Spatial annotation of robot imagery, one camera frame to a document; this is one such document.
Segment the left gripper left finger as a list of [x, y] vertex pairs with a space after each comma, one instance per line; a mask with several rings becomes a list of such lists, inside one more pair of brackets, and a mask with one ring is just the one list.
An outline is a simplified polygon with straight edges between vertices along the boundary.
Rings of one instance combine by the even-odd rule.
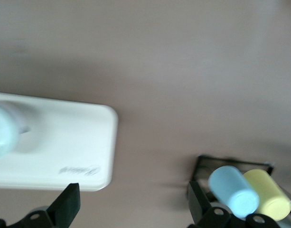
[[78, 183], [71, 183], [50, 206], [33, 210], [11, 225], [0, 219], [0, 228], [68, 228], [80, 207], [80, 186]]

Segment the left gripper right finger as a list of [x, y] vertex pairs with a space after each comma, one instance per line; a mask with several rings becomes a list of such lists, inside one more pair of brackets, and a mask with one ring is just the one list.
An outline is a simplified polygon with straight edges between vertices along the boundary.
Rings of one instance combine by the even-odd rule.
[[250, 214], [241, 220], [222, 207], [213, 207], [196, 181], [188, 184], [188, 207], [194, 221], [190, 228], [277, 228], [279, 225], [263, 214]]

